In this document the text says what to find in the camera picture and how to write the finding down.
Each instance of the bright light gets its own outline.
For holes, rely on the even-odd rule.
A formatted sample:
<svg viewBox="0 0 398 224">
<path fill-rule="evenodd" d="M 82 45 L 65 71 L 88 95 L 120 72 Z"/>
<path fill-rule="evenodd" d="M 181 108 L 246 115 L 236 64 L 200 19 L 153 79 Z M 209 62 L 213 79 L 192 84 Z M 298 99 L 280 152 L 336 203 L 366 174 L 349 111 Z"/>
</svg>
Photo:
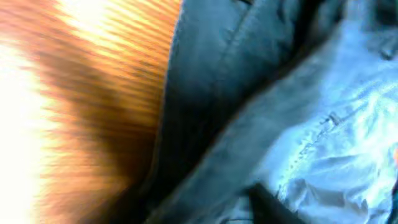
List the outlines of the bright light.
<svg viewBox="0 0 398 224">
<path fill-rule="evenodd" d="M 58 1 L 60 3 L 59 10 L 69 15 L 63 16 L 63 21 L 72 27 L 76 27 L 80 37 L 91 40 L 90 37 L 100 34 L 106 9 L 105 3 L 108 0 Z"/>
<path fill-rule="evenodd" d="M 40 161 L 35 127 L 44 101 L 32 90 L 31 68 L 22 52 L 0 45 L 0 223 L 33 223 Z"/>
</svg>

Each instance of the shiny fabric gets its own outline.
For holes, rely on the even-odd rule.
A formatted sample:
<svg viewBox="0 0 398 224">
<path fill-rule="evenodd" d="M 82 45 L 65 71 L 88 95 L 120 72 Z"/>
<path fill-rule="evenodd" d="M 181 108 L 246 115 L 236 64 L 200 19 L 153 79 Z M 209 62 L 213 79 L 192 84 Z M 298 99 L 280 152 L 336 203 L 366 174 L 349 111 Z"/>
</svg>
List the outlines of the shiny fabric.
<svg viewBox="0 0 398 224">
<path fill-rule="evenodd" d="M 319 6 L 320 12 L 326 12 L 324 6 L 333 5 L 328 2 Z M 171 144 L 173 141 L 174 149 L 187 155 L 189 150 L 207 143 L 204 136 L 214 135 L 216 129 L 207 129 L 206 125 L 191 126 L 193 131 L 198 131 L 192 135 L 188 131 L 191 129 L 180 128 L 179 125 L 188 124 L 185 122 L 187 114 L 191 116 L 190 121 L 199 124 L 208 124 L 207 119 L 201 120 L 207 116 L 213 118 L 211 121 L 221 120 L 222 123 L 228 118 L 230 122 L 195 170 L 147 223 L 252 223 L 249 200 L 241 191 L 258 182 L 306 223 L 384 223 L 391 212 L 391 193 L 397 176 L 393 154 L 398 148 L 398 61 L 395 54 L 398 29 L 391 21 L 395 19 L 394 13 L 391 17 L 379 16 L 379 11 L 385 9 L 381 5 L 383 1 L 361 0 L 344 2 L 342 20 L 335 27 L 331 25 L 333 20 L 324 22 L 324 13 L 315 14 L 309 40 L 302 46 L 309 49 L 318 46 L 314 43 L 322 44 L 306 57 L 298 54 L 293 64 L 278 70 L 285 60 L 280 59 L 274 66 L 267 67 L 265 65 L 270 65 L 267 58 L 274 60 L 290 55 L 272 51 L 275 49 L 272 44 L 280 39 L 292 43 L 293 37 L 291 32 L 275 37 L 280 34 L 278 31 L 273 33 L 274 29 L 265 29 L 262 25 L 276 11 L 288 12 L 284 15 L 294 18 L 292 15 L 296 14 L 283 6 L 299 6 L 298 1 L 255 1 L 244 18 L 244 22 L 249 22 L 239 27 L 230 48 L 222 56 L 210 52 L 202 55 L 200 50 L 195 51 L 201 46 L 193 42 L 194 49 L 186 50 L 192 53 L 192 61 L 191 54 L 184 56 L 185 48 L 179 47 L 184 40 L 184 26 L 195 25 L 189 23 L 190 19 L 196 21 L 195 18 L 186 15 L 190 12 L 190 4 L 193 3 L 185 1 L 183 6 L 185 10 L 170 60 L 160 160 L 163 159 L 162 150 L 167 147 L 165 142 Z M 275 26 L 282 30 L 289 27 L 286 24 Z M 322 42 L 325 34 L 328 38 Z M 258 57 L 246 57 L 247 52 Z M 216 60 L 220 62 L 216 70 L 205 70 L 209 68 L 197 60 L 201 58 L 199 54 L 203 58 L 209 56 L 212 62 L 213 57 L 220 56 L 221 60 Z M 195 66 L 178 62 L 178 56 Z M 194 82 L 196 72 L 202 77 L 210 73 L 222 78 L 208 75 L 210 80 L 204 78 L 207 82 Z M 237 102 L 246 96 L 241 92 L 245 84 L 253 81 L 253 77 L 257 80 L 253 83 L 264 84 L 266 77 L 273 73 L 280 77 L 287 75 L 259 91 L 230 119 L 228 115 L 237 108 Z M 178 92 L 181 89 L 185 90 L 183 94 Z M 202 90 L 215 96 L 206 95 Z M 200 110 L 206 116 L 195 116 L 197 110 L 183 110 L 178 106 L 174 111 L 178 113 L 172 113 L 169 109 L 173 105 L 169 104 L 171 97 L 183 97 L 175 100 L 178 105 L 196 106 L 207 102 L 208 106 Z M 183 167 L 179 164 L 184 162 L 176 162 L 176 169 Z"/>
</svg>

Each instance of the clothing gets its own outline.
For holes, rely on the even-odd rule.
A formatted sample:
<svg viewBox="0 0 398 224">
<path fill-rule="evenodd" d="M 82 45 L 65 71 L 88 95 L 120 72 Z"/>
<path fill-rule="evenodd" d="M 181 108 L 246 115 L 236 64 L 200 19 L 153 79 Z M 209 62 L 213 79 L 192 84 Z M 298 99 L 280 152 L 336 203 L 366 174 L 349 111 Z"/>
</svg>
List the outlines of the clothing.
<svg viewBox="0 0 398 224">
<path fill-rule="evenodd" d="M 170 59 L 160 160 L 170 147 L 199 157 L 229 123 L 147 223 L 250 222 L 241 191 L 258 182 L 306 223 L 387 220 L 397 178 L 397 26 L 380 19 L 376 0 L 343 1 L 342 20 L 315 13 L 309 40 L 294 43 L 301 2 L 185 1 Z M 317 10 L 326 6 L 339 8 L 323 1 Z M 197 29 L 206 10 L 219 23 Z M 223 10 L 235 13 L 218 12 Z M 270 18 L 283 22 L 273 21 L 271 29 Z M 231 38 L 224 36 L 228 29 L 236 31 L 223 39 Z M 311 46 L 316 49 L 279 69 L 295 48 Z M 273 74 L 283 79 L 261 89 Z M 253 90 L 260 91 L 247 99 Z M 170 178 L 175 184 L 193 164 L 184 168 L 185 160 L 168 156 L 178 168 L 160 170 L 160 179 L 177 174 Z"/>
</svg>

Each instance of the dark fabric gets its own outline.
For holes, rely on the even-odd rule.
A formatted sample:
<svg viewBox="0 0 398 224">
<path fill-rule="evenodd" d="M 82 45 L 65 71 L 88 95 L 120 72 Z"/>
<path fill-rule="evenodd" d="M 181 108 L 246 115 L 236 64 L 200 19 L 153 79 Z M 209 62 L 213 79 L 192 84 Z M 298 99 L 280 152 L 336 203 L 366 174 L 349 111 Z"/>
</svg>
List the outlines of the dark fabric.
<svg viewBox="0 0 398 224">
<path fill-rule="evenodd" d="M 245 188 L 244 181 L 265 151 L 296 126 L 305 127 L 305 134 L 300 135 L 311 139 L 311 146 L 318 141 L 316 136 L 341 128 L 343 121 L 352 122 L 347 129 L 363 128 L 355 123 L 361 119 L 359 106 L 347 101 L 359 98 L 356 90 L 365 91 L 360 102 L 369 99 L 371 92 L 363 85 L 375 85 L 377 80 L 357 73 L 368 65 L 375 70 L 377 63 L 384 62 L 379 58 L 382 52 L 374 54 L 367 49 L 367 35 L 377 39 L 372 43 L 380 51 L 380 40 L 386 35 L 379 31 L 392 25 L 377 17 L 371 6 L 374 1 L 361 2 L 366 2 L 361 5 L 365 10 L 347 13 L 345 26 L 312 55 L 310 47 L 323 44 L 341 18 L 340 1 L 312 1 L 310 6 L 308 1 L 295 0 L 257 0 L 252 5 L 227 0 L 185 1 L 170 58 L 157 173 L 146 203 L 156 207 L 198 163 L 220 129 L 233 122 L 148 223 L 185 223 L 198 216 L 197 212 L 236 195 Z M 286 64 L 293 58 L 293 65 Z M 350 71 L 355 75 L 344 76 Z M 286 73 L 293 75 L 271 89 L 264 88 Z M 391 72 L 383 76 L 390 80 L 384 85 L 394 80 Z M 262 89 L 259 96 L 232 119 L 258 89 Z M 334 141 L 325 142 L 323 147 L 349 145 L 338 143 L 349 141 L 344 133 L 330 136 Z M 302 139 L 294 143 L 286 140 L 285 146 L 284 142 L 279 146 L 281 150 L 291 147 L 290 143 L 298 149 L 306 146 Z M 283 155 L 276 152 L 274 157 L 269 164 L 276 168 Z"/>
<path fill-rule="evenodd" d="M 261 184 L 248 190 L 253 209 L 253 224 L 304 224 L 302 220 L 285 208 Z"/>
</svg>

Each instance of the wood grain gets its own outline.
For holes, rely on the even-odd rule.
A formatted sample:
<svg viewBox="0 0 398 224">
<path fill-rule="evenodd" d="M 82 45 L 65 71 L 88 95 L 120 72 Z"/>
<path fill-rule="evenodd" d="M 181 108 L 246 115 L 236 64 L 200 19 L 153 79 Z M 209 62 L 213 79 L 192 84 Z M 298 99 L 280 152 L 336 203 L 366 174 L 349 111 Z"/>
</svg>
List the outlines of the wood grain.
<svg viewBox="0 0 398 224">
<path fill-rule="evenodd" d="M 0 0 L 0 223 L 92 223 L 146 176 L 180 0 Z"/>
</svg>

